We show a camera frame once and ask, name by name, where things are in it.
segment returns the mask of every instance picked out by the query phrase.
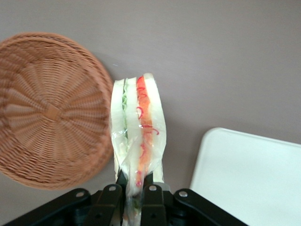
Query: white plastic container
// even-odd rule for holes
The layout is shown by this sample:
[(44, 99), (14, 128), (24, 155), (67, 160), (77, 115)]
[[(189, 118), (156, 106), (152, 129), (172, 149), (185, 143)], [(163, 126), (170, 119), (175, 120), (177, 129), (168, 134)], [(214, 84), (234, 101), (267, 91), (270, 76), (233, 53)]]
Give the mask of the white plastic container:
[(251, 226), (301, 226), (301, 145), (215, 128), (192, 190)]

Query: table surface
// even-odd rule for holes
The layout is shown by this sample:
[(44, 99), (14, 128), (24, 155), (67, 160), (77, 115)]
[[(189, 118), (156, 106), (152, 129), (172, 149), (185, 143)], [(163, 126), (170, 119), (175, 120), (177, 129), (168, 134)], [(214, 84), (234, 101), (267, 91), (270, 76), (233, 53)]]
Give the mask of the table surface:
[[(301, 1), (1, 1), (0, 40), (65, 35), (92, 51), (114, 80), (153, 73), (166, 118), (163, 157), (172, 191), (189, 187), (203, 134), (223, 127), (301, 142)], [(111, 161), (79, 185), (114, 181)], [(0, 175), (0, 224), (63, 191)]]

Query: plastic wrap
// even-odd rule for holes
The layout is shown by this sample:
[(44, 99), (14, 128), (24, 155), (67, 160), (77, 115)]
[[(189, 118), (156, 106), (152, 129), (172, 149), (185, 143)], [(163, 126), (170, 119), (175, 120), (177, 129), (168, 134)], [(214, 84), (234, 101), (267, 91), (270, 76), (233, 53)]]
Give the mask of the plastic wrap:
[(116, 177), (127, 178), (127, 204), (123, 225), (140, 225), (144, 178), (153, 172), (154, 182), (163, 182), (162, 156), (166, 126), (152, 74), (115, 81), (111, 101), (111, 139)]

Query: wicker basket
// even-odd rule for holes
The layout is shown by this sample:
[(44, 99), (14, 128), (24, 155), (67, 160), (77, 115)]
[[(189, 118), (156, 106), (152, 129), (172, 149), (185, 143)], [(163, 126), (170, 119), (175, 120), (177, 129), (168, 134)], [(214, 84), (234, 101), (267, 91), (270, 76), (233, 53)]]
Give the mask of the wicker basket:
[(0, 170), (48, 190), (93, 177), (113, 153), (111, 91), (103, 65), (64, 36), (22, 33), (0, 43)]

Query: metal screw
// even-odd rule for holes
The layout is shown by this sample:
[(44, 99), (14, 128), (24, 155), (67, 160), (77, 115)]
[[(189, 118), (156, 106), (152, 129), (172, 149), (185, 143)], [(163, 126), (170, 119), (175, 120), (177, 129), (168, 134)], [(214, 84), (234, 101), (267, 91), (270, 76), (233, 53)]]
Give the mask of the metal screw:
[(150, 191), (156, 191), (157, 190), (157, 187), (156, 186), (154, 186), (154, 185), (151, 185), (150, 187), (149, 187), (149, 190)]
[(181, 197), (183, 197), (183, 198), (185, 198), (185, 197), (188, 196), (187, 192), (185, 192), (185, 191), (179, 192), (179, 195), (180, 195)]
[(110, 191), (110, 192), (115, 191), (115, 190), (116, 190), (116, 187), (115, 187), (115, 186), (109, 187), (109, 191)]
[(75, 196), (79, 198), (82, 197), (84, 194), (85, 194), (84, 192), (77, 192)]

